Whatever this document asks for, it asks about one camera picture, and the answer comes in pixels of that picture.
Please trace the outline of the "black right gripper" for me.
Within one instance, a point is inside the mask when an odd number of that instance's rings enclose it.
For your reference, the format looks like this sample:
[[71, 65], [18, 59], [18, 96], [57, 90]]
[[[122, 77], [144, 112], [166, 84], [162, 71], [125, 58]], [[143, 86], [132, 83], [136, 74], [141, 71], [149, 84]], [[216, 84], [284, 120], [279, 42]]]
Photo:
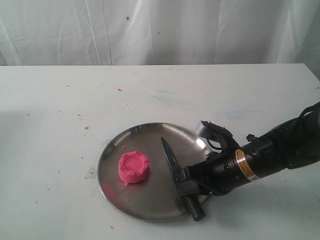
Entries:
[[223, 196], [231, 190], [262, 179], [264, 142], [244, 146], [227, 144], [217, 154], [210, 153], [205, 161], [174, 171], [178, 196]]

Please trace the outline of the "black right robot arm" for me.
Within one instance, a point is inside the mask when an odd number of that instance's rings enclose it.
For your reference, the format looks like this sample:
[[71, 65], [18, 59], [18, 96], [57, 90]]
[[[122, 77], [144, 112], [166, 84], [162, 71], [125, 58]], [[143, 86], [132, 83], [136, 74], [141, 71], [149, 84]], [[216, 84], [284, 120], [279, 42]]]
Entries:
[[173, 178], [180, 196], [223, 196], [235, 188], [284, 169], [298, 169], [320, 160], [320, 105], [267, 133], [248, 134], [240, 146], [229, 130], [209, 121], [200, 122], [199, 136], [220, 146], [200, 163], [183, 167]]

